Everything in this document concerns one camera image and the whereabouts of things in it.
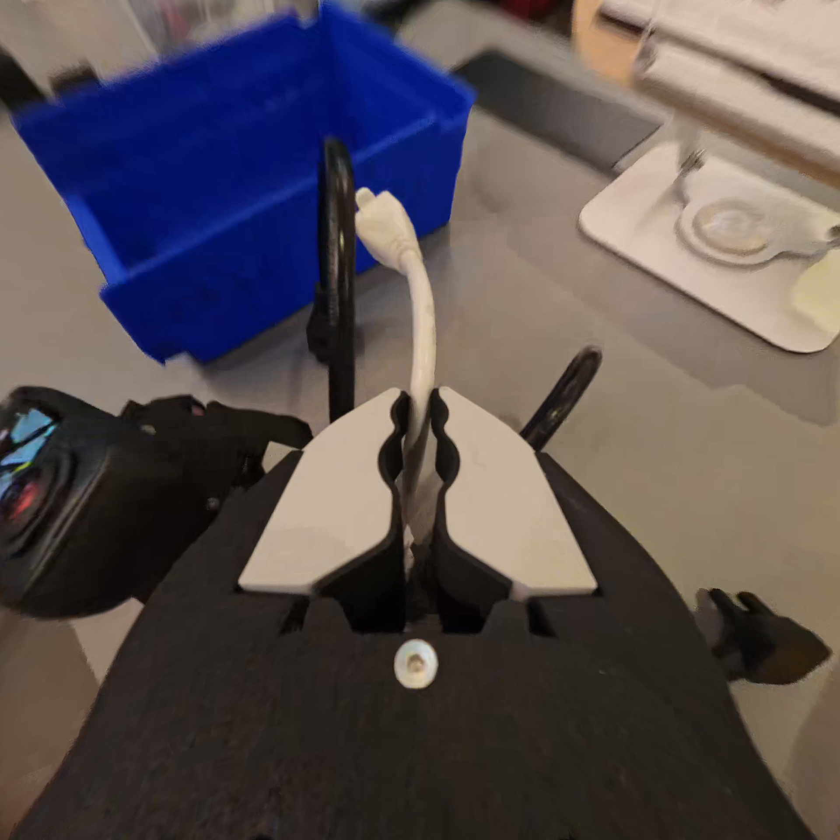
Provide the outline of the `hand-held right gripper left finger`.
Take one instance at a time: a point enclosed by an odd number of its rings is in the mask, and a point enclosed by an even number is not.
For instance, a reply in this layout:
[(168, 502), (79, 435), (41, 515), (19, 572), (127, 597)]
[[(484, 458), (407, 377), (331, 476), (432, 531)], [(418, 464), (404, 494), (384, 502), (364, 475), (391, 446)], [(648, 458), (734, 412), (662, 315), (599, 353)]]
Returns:
[(301, 451), (238, 579), (245, 592), (333, 599), (356, 632), (406, 624), (403, 439), (408, 394), (391, 388)]

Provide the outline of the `pale yellow block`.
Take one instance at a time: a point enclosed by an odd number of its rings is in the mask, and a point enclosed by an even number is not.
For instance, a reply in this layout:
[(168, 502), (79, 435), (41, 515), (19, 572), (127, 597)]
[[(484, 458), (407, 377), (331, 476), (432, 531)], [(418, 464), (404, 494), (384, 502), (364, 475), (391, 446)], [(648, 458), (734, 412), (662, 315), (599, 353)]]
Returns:
[(800, 276), (791, 289), (791, 306), (825, 331), (839, 333), (839, 251), (831, 250)]

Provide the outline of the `blue plastic bin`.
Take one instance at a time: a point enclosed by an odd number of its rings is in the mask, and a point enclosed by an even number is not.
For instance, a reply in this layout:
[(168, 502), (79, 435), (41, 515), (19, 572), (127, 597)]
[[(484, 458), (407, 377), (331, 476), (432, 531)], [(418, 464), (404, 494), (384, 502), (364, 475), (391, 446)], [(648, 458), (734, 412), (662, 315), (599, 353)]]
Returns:
[(475, 93), (325, 3), (13, 116), (154, 361), (208, 363), (313, 300), (322, 144), (419, 237), (450, 219)]

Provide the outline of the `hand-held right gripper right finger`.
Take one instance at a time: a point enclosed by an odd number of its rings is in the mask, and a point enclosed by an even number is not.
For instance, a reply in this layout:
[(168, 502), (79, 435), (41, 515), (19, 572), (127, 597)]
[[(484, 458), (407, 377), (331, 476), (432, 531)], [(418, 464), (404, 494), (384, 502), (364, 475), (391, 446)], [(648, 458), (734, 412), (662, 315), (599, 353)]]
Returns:
[(429, 403), (437, 496), (429, 556), (445, 632), (479, 632), (498, 604), (588, 597), (598, 584), (538, 453), (453, 388)]

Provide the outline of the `black plug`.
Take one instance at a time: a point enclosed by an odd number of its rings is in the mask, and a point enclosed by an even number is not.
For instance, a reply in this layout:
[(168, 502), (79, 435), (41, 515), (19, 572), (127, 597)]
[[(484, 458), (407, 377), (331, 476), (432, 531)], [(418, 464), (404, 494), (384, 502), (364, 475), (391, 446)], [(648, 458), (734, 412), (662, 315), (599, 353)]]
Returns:
[(750, 591), (696, 593), (696, 624), (728, 682), (789, 686), (823, 666), (833, 651), (813, 631), (775, 612)]

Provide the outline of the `dark mat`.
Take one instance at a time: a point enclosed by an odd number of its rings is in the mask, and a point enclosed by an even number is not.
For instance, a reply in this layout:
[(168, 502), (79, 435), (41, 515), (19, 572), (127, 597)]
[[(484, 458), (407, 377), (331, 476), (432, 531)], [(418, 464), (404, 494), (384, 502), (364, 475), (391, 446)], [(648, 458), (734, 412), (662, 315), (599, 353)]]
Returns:
[(663, 127), (621, 102), (608, 100), (486, 49), (453, 69), (476, 93), (476, 105), (530, 139), (601, 172)]

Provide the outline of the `white box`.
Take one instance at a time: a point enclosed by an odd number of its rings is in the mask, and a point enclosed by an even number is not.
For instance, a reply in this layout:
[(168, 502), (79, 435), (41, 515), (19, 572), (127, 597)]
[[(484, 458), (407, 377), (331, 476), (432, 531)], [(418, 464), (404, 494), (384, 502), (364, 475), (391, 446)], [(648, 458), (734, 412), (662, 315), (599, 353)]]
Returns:
[(599, 12), (641, 33), (638, 86), (838, 174), (838, 2), (611, 1)]

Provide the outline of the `white stand base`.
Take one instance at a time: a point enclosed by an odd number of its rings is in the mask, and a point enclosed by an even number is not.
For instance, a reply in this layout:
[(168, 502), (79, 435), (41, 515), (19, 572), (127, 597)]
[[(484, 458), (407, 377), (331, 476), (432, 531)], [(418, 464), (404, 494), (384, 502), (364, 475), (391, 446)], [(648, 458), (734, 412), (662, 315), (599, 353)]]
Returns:
[(838, 250), (838, 210), (675, 142), (643, 154), (581, 210), (581, 231), (771, 345), (826, 350), (791, 306), (800, 276)]

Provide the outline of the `grey desk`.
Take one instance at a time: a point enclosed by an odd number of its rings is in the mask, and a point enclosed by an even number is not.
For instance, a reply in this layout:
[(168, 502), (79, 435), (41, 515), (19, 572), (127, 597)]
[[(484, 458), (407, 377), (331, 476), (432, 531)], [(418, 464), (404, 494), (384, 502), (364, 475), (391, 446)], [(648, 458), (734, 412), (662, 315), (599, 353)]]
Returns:
[(600, 374), (548, 450), (669, 575), (674, 613), (615, 598), (557, 637), (520, 607), (444, 638), (457, 680), (386, 687), (384, 640), (338, 616), (280, 635), (286, 606), (235, 594), (233, 554), (276, 469), (231, 501), (140, 613), (108, 692), (67, 623), (2, 615), (2, 838), (787, 838), (774, 774), (838, 808), (834, 662), (738, 687), (769, 771), (682, 598), (751, 590), (838, 651), (838, 349), (794, 358), (585, 241), (572, 199), (604, 178), (476, 112), (450, 233), (429, 238), (442, 380), (525, 420), (580, 345)]

